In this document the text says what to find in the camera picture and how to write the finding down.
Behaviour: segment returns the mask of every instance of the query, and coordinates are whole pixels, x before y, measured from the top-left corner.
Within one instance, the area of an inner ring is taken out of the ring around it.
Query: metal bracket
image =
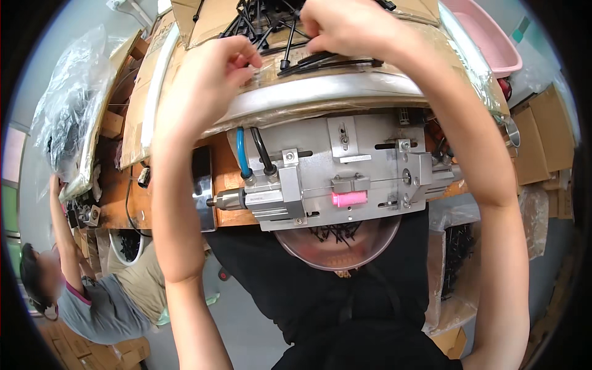
[[[327,118],[327,127],[334,161],[349,163],[372,159],[371,155],[358,152],[358,135],[352,116]]]

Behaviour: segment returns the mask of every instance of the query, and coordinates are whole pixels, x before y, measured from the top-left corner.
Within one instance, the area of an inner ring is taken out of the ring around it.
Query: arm
[[[301,19],[314,37],[309,51],[382,59],[428,98],[481,213],[481,297],[474,350],[463,366],[518,368],[529,335],[528,255],[513,168],[493,119],[421,35],[374,1],[308,0]]]
[[[82,254],[80,248],[76,248],[76,255],[78,257],[78,265],[82,270],[82,276],[87,276],[96,281],[95,272],[92,270],[92,267],[88,264],[86,258],[84,258],[84,255]]]
[[[153,235],[165,276],[170,321],[181,369],[232,369],[205,303],[204,249],[192,200],[191,151],[201,134],[227,111],[238,87],[261,67],[247,38],[212,40],[190,50],[159,111],[168,123],[152,141]]]
[[[53,232],[56,236],[56,246],[60,252],[62,274],[64,274],[66,281],[72,286],[72,288],[84,295],[84,287],[82,286],[82,280],[80,279],[80,259],[77,252],[79,249],[74,241],[70,225],[68,225],[66,215],[62,210],[62,205],[58,198],[61,187],[57,175],[52,175],[49,184],[49,209],[52,214],[52,225]]]

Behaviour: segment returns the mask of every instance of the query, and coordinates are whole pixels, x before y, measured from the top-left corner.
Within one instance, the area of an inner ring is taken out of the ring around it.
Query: plastic wrap
[[[549,226],[549,196],[539,185],[528,185],[522,188],[519,202],[528,258],[533,259],[545,254]]]
[[[477,96],[492,115],[499,117],[509,116],[509,110],[506,100],[503,99],[503,94],[499,96],[495,91],[501,91],[497,79],[479,51],[479,48],[471,40],[450,10],[441,2],[438,5],[442,25],[451,37],[448,43],[465,66],[466,74]]]
[[[429,336],[436,336],[462,326],[477,315],[481,289],[481,229],[478,223],[473,225],[473,238],[477,241],[474,252],[465,259],[458,271],[458,278],[449,298],[441,301],[437,326],[427,333]]]
[[[425,312],[426,321],[422,328],[422,331],[426,333],[437,328],[440,323],[445,267],[446,233],[430,232],[427,243],[427,286],[430,301]]]
[[[74,41],[57,61],[37,104],[31,126],[34,147],[64,182],[74,180],[85,160],[83,144],[116,73],[109,61],[113,49],[103,25]],[[90,179],[92,166],[88,172]]]
[[[444,231],[450,226],[473,223],[480,219],[479,207],[471,194],[430,202],[429,220],[432,231]]]

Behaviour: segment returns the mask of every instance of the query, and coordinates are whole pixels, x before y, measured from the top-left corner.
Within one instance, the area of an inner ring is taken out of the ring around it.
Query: blue air hose
[[[236,130],[236,152],[239,156],[241,176],[247,178],[253,173],[253,170],[249,168],[249,162],[247,162],[247,156],[244,153],[244,129],[242,127]]]

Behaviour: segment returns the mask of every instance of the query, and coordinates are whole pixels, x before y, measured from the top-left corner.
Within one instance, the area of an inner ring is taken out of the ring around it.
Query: pink sleeve
[[[82,294],[78,293],[78,291],[76,289],[74,289],[74,287],[72,287],[70,285],[70,283],[68,283],[67,281],[66,281],[66,289],[68,289],[68,291],[70,293],[75,295],[82,302],[86,303],[87,305],[91,305],[91,301],[89,299],[85,298]]]

